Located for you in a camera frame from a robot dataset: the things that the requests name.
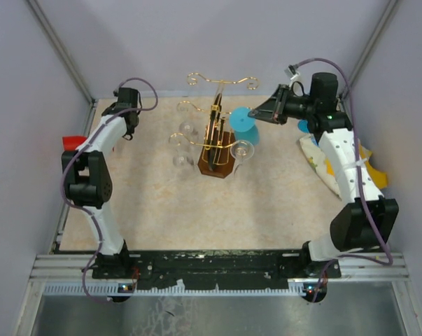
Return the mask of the blue wine glass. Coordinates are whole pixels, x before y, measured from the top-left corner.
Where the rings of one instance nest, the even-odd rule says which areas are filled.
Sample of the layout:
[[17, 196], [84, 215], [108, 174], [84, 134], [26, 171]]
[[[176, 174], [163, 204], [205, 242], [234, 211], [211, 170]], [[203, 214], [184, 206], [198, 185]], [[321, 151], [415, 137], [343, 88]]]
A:
[[308, 128], [308, 122], [306, 120], [300, 120], [297, 124], [297, 127], [299, 129], [299, 131], [305, 133], [305, 134], [309, 134], [309, 128]]
[[248, 114], [250, 109], [245, 106], [235, 108], [230, 114], [230, 127], [237, 141], [248, 141], [254, 146], [260, 143], [260, 135], [255, 119]]

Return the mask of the blue wine glass front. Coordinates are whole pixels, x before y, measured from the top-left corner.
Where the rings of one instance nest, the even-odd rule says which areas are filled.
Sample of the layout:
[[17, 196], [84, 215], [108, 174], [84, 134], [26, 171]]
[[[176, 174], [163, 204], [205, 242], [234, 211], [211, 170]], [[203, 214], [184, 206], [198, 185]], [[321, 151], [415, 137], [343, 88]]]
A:
[[245, 106], [235, 108], [230, 114], [230, 127], [237, 141], [248, 141], [254, 146], [260, 143], [260, 135], [255, 119], [248, 114], [250, 109]]

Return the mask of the red plastic wine glass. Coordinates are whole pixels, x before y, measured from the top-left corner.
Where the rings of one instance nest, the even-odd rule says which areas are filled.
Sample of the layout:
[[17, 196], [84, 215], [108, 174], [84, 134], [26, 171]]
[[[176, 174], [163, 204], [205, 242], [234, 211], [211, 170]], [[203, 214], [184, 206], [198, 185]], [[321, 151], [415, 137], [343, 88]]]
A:
[[77, 147], [85, 142], [87, 139], [86, 136], [63, 136], [62, 137], [62, 145], [65, 151], [75, 151]]

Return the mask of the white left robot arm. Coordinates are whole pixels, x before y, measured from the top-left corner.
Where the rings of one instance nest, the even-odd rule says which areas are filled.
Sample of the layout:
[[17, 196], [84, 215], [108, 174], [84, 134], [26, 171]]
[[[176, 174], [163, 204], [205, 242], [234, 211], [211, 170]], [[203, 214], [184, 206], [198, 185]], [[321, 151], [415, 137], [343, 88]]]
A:
[[113, 193], [106, 156], [119, 139], [132, 137], [139, 124], [138, 90], [121, 87], [117, 101], [102, 113], [97, 126], [80, 145], [62, 153], [63, 196], [87, 218], [99, 245], [99, 253], [111, 256], [107, 268], [119, 278], [127, 276], [132, 260], [121, 254], [124, 239], [117, 229], [110, 205]]

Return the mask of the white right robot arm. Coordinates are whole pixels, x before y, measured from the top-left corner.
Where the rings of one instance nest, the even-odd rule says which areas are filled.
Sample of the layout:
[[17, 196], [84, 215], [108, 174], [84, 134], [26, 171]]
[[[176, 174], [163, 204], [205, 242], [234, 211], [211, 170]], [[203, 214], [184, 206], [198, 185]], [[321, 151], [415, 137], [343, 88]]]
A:
[[250, 117], [275, 125], [289, 118], [305, 120], [335, 174], [344, 208], [326, 235], [303, 246], [307, 254], [299, 266], [308, 277], [318, 275], [326, 260], [375, 248], [389, 253], [387, 241], [399, 211], [397, 201], [385, 198], [370, 176], [354, 127], [337, 110], [337, 91], [337, 76], [319, 72], [311, 78], [309, 93], [297, 95], [293, 84], [280, 84], [270, 98], [249, 112]]

